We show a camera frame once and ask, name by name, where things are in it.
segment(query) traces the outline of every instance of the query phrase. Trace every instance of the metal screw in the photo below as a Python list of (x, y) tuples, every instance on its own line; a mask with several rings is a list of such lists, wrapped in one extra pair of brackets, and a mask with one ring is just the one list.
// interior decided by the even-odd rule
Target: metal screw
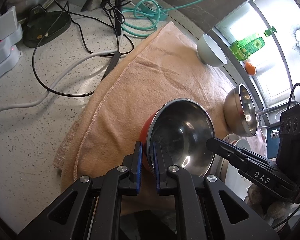
[(118, 170), (119, 172), (125, 172), (127, 169), (128, 169), (128, 168), (127, 168), (126, 166), (123, 166), (123, 165), (121, 165), (121, 166), (119, 166), (119, 167), (117, 168), (117, 170)]
[(89, 176), (83, 175), (83, 176), (80, 177), (80, 182), (86, 183), (86, 182), (89, 181), (89, 179), (90, 179)]
[(208, 175), (207, 180), (210, 182), (215, 182), (215, 181), (217, 181), (217, 177), (214, 175)]
[(169, 170), (172, 171), (172, 172), (176, 172), (176, 171), (179, 170), (179, 167), (176, 166), (176, 165), (171, 165), (171, 166), (169, 167)]

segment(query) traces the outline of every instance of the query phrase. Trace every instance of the coiled teal cable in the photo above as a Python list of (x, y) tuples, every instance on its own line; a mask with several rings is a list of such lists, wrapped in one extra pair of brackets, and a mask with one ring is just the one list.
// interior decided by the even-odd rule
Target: coiled teal cable
[[(156, 12), (154, 12), (153, 14), (147, 14), (147, 13), (144, 13), (144, 12), (142, 12), (140, 10), (139, 5), (141, 3), (143, 3), (143, 2), (146, 2), (146, 1), (154, 3), (154, 5), (156, 7)], [(181, 9), (181, 8), (184, 8), (184, 7), (187, 7), (187, 6), (191, 6), (191, 5), (197, 4), (197, 3), (202, 2), (202, 1), (204, 1), (204, 0), (197, 0), (197, 1), (185, 4), (185, 5), (181, 5), (181, 6), (177, 6), (177, 7), (165, 9), (165, 10), (160, 10), (160, 7), (159, 7), (158, 3), (155, 0), (141, 0), (140, 2), (138, 2), (136, 4), (136, 6), (133, 9), (127, 8), (127, 7), (123, 8), (122, 13), (132, 12), (133, 16), (136, 19), (148, 18), (151, 21), (152, 25), (149, 26), (149, 27), (139, 27), (139, 26), (135, 26), (135, 25), (132, 25), (132, 24), (129, 24), (129, 23), (125, 22), (124, 24), (122, 24), (121, 28), (125, 32), (127, 32), (127, 33), (129, 33), (131, 35), (134, 35), (134, 36), (140, 37), (140, 38), (145, 38), (145, 37), (148, 37), (151, 33), (150, 34), (134, 33), (133, 31), (127, 29), (125, 26), (130, 27), (130, 28), (135, 29), (135, 30), (140, 30), (140, 31), (148, 31), (148, 30), (151, 30), (151, 29), (154, 29), (154, 31), (156, 31), (157, 30), (157, 24), (158, 24), (159, 18), (160, 18), (160, 13), (162, 13), (162, 12), (168, 12), (168, 11), (176, 10), (176, 9)]]

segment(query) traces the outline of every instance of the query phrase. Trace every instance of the countertop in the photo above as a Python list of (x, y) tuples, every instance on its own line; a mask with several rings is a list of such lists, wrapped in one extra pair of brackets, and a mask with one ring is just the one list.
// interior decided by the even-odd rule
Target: countertop
[[(74, 5), (70, 5), (70, 10), (80, 12), (80, 8)], [(86, 14), (109, 23), (101, 9)], [(149, 26), (144, 19), (127, 21)], [(116, 49), (112, 29), (92, 19), (80, 18), (77, 22), (82, 26), (90, 50)], [(173, 22), (196, 41), (184, 27)], [(135, 46), (142, 41), (140, 38), (131, 39)], [(23, 57), (0, 78), (0, 106), (32, 102), (45, 92), (32, 71), (33, 49), (22, 42), (17, 47), (23, 52)], [(130, 48), (124, 38), (120, 51)], [(72, 23), (58, 38), (37, 49), (35, 67), (42, 81), (51, 84), (64, 69), (87, 54), (79, 28)], [(95, 57), (80, 64), (55, 89), (65, 93), (94, 90), (103, 72), (94, 73), (108, 62), (109, 58)], [(52, 162), (61, 141), (88, 101), (89, 97), (68, 98), (50, 93), (38, 106), (0, 112), (0, 217), (16, 233), (60, 194), (60, 171), (52, 166)]]

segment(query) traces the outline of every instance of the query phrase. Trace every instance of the white bowl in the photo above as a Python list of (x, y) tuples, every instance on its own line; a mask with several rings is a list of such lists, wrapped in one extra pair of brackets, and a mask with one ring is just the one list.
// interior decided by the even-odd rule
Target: white bowl
[(218, 44), (207, 34), (201, 36), (197, 42), (199, 59), (212, 67), (221, 67), (227, 64), (227, 59)]

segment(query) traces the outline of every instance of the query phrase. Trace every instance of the dish soap bottle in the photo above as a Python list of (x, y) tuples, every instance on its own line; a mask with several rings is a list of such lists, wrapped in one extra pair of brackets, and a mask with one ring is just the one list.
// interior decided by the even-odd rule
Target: dish soap bottle
[[(264, 36), (268, 38), (273, 32), (276, 32), (274, 27), (265, 30), (263, 33)], [(250, 55), (261, 49), (264, 45), (264, 39), (259, 35), (259, 33), (254, 33), (243, 40), (236, 40), (233, 42), (230, 46), (230, 50), (239, 61), (244, 61), (248, 59)]]

